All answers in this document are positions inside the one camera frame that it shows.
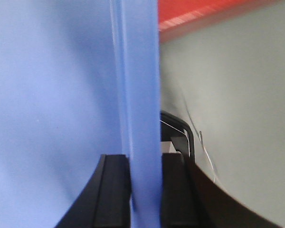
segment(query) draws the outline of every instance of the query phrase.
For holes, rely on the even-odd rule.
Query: gray wall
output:
[[[285,1],[163,44],[161,79],[162,109],[189,122],[184,94],[218,184],[285,226]]]

